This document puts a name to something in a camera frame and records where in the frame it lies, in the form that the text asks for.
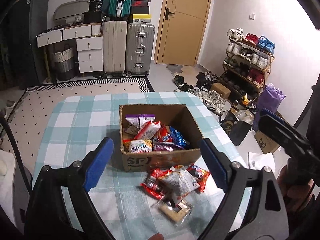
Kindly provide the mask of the left hand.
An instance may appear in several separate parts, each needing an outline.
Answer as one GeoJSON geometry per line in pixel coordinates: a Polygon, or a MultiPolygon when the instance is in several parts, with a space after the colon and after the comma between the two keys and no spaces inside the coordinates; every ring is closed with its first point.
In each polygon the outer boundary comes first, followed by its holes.
{"type": "Polygon", "coordinates": [[[164,240],[164,237],[161,233],[157,233],[151,236],[148,240],[164,240]]]}

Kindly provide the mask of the right hand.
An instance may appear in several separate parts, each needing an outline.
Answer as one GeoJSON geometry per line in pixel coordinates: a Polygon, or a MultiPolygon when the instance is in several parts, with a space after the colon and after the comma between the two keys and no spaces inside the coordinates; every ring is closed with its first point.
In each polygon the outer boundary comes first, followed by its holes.
{"type": "Polygon", "coordinates": [[[280,171],[277,182],[283,198],[288,199],[285,202],[286,211],[287,213],[302,211],[312,198],[313,180],[304,185],[293,185],[288,183],[289,177],[287,165],[285,165],[280,171]]]}

